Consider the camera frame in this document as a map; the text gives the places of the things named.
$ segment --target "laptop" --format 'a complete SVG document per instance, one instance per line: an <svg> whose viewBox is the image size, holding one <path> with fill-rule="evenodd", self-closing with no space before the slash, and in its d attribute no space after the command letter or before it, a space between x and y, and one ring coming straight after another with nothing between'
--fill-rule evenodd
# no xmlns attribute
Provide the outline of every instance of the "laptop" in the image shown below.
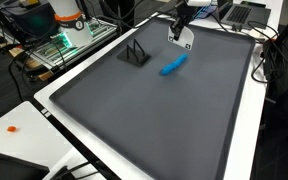
<svg viewBox="0 0 288 180"><path fill-rule="evenodd" d="M217 0L217 6L219 7L221 23L231 26L241 26L243 29L249 30L252 29L248 25L249 21L256 21L267 25L268 18L271 14L271 10L263 7L263 5L247 3L246 1L245 4L234 4L232 0ZM266 26L258 23L253 23L252 25L266 29Z"/></svg>

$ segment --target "gray tray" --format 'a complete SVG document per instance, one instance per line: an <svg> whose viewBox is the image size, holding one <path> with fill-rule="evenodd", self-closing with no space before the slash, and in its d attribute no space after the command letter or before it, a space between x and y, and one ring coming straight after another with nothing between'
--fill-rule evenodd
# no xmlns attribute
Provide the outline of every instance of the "gray tray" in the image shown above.
<svg viewBox="0 0 288 180"><path fill-rule="evenodd" d="M222 179L255 41L191 26L188 51L167 41L170 24L152 20L50 99L154 179ZM117 59L134 38L152 56L143 67Z"/></svg>

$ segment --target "blue foam block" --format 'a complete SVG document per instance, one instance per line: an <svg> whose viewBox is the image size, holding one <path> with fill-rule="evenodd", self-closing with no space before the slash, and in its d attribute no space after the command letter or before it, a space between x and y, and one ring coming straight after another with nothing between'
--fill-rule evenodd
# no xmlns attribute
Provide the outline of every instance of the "blue foam block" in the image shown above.
<svg viewBox="0 0 288 180"><path fill-rule="evenodd" d="M160 72L160 74L162 76L166 76L169 73L171 73L174 69L178 68L180 65L183 64L183 62L185 62L185 60L187 59L187 54L184 53L182 54L180 57L178 57L175 61L173 61L172 63L166 65Z"/></svg>

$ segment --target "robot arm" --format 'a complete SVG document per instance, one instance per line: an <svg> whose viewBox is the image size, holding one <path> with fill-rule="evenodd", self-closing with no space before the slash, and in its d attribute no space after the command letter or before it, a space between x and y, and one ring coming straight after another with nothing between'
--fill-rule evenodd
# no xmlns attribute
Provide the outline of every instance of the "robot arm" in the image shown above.
<svg viewBox="0 0 288 180"><path fill-rule="evenodd" d="M170 29L174 34L173 40L179 41L182 30L192 20L199 7L208 6L211 4L211 0L185 0L177 10L177 18L171 24Z"/></svg>

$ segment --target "desk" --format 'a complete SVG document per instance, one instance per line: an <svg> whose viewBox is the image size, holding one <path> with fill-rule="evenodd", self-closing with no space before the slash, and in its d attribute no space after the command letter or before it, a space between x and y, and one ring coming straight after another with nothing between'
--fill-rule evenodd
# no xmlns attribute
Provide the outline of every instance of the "desk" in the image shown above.
<svg viewBox="0 0 288 180"><path fill-rule="evenodd" d="M277 28L280 11L283 0L258 0L256 2L265 3L267 7L272 9L272 14L269 19L269 25ZM218 28L219 25L214 19L208 18L204 20L193 21L192 24L199 26ZM35 94L35 99L39 101L50 113L52 113L64 126L66 126L74 135L79 138L98 158L100 158L109 168L111 168L122 179L151 179L150 176L139 170L132 163L127 161L116 151L106 145L93 133L88 131L74 119L68 116L65 112L59 109L49 100L49 96L57 89L70 81L85 68L94 63L97 59L110 51L113 47L119 44L123 39L133 33L131 30L124 34L98 53L89 57L80 65L64 74L58 80L48 85L41 91ZM226 180L244 180L249 179L254 151L256 147L256 139L262 106L265 97L265 86L254 82L251 77L251 70L255 64L259 62L259 55L254 53L251 66L248 70L248 75L245 81L240 108L235 124L234 135L231 143L231 149L227 162L227 168L224 179Z"/></svg>
<svg viewBox="0 0 288 180"><path fill-rule="evenodd" d="M8 126L17 127L14 133ZM73 168L87 160L29 102L24 102L0 118L0 153L49 168L50 179L64 165ZM72 174L80 177L97 170L87 165ZM89 178L104 180L101 174Z"/></svg>

